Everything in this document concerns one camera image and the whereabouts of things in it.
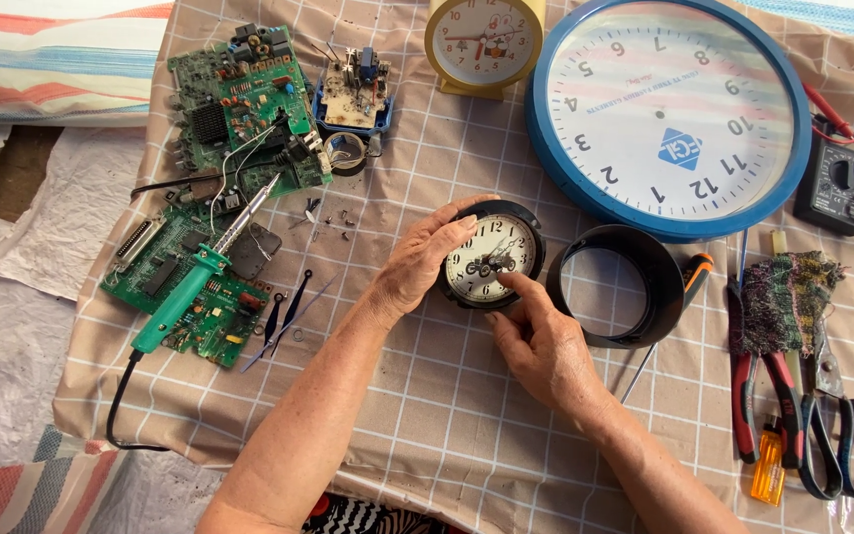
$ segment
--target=alarm clock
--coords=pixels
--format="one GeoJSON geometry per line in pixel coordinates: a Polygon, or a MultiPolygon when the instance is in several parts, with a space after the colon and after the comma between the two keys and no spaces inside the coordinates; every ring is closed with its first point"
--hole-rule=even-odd
{"type": "Polygon", "coordinates": [[[543,43],[546,0],[431,0],[424,48],[440,91],[503,100],[543,43]]]}
{"type": "Polygon", "coordinates": [[[453,221],[476,215],[476,234],[449,253],[436,286],[461,308],[502,308],[519,298],[496,274],[523,273],[536,279],[546,258],[539,220],[509,200],[486,200],[456,214],[453,221]]]}
{"type": "Polygon", "coordinates": [[[777,44],[714,0],[592,0],[550,32],[529,138],[563,192],[664,242],[763,221],[799,184],[808,99],[777,44]]]}

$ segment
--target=green soldering iron handle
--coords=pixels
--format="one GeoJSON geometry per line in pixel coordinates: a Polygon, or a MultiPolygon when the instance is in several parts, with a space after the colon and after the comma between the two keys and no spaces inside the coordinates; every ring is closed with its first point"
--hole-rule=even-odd
{"type": "Polygon", "coordinates": [[[199,252],[194,255],[196,265],[184,276],[170,296],[160,304],[160,308],[154,312],[150,320],[140,330],[131,347],[142,353],[149,354],[154,351],[163,338],[170,334],[173,323],[183,315],[184,311],[193,303],[194,298],[199,295],[203,285],[213,274],[222,274],[223,268],[230,264],[220,253],[204,244],[199,245],[199,252]]]}

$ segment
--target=tape roll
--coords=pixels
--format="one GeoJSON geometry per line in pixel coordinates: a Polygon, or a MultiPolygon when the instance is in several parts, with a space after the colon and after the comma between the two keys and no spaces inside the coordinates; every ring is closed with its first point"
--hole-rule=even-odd
{"type": "Polygon", "coordinates": [[[604,336],[583,327],[586,343],[590,347],[634,350],[651,346],[670,334],[681,320],[684,305],[682,270],[658,239],[631,226],[597,226],[556,256],[546,278],[546,291],[552,304],[572,316],[562,291],[562,268],[566,261],[586,249],[606,249],[629,261],[641,276],[646,295],[644,313],[633,328],[623,334],[604,336]]]}
{"type": "Polygon", "coordinates": [[[338,176],[355,176],[367,166],[367,146],[351,132],[339,132],[325,139],[325,151],[331,172],[338,176]]]}

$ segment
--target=logo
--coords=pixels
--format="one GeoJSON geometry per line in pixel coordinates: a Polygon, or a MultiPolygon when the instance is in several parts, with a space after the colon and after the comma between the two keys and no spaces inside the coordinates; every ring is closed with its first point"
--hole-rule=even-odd
{"type": "Polygon", "coordinates": [[[703,144],[704,141],[700,139],[694,139],[686,133],[668,128],[664,130],[658,159],[693,171],[697,168],[697,157],[700,156],[700,147],[703,144]]]}

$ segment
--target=hand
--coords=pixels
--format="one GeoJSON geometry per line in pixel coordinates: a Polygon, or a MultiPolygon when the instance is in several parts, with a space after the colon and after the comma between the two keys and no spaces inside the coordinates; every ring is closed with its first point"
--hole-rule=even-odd
{"type": "Polygon", "coordinates": [[[496,199],[498,195],[476,195],[455,200],[415,224],[371,282],[371,297],[395,319],[417,308],[436,282],[447,254],[476,233],[476,216],[457,222],[450,219],[477,202],[496,199]]]}
{"type": "Polygon", "coordinates": [[[598,424],[618,401],[595,372],[579,322],[556,310],[546,288],[523,273],[500,273],[497,279],[523,297],[509,317],[487,313],[512,373],[536,400],[584,431],[598,424]]]}

